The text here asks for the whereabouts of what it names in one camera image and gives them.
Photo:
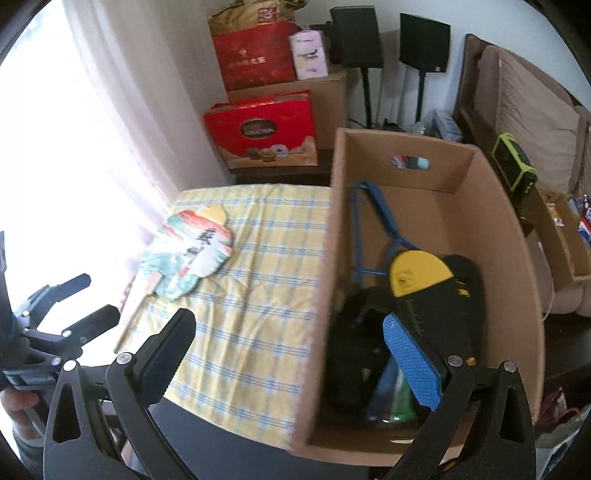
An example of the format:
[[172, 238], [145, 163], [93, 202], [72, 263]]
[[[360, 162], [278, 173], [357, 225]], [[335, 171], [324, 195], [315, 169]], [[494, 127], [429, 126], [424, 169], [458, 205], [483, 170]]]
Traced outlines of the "person's left hand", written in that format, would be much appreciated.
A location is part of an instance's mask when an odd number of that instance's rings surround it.
[[39, 397], [32, 391], [21, 391], [8, 387], [1, 392], [1, 404], [12, 420], [13, 431], [24, 440], [42, 437], [26, 414], [28, 409], [35, 407], [38, 403]]

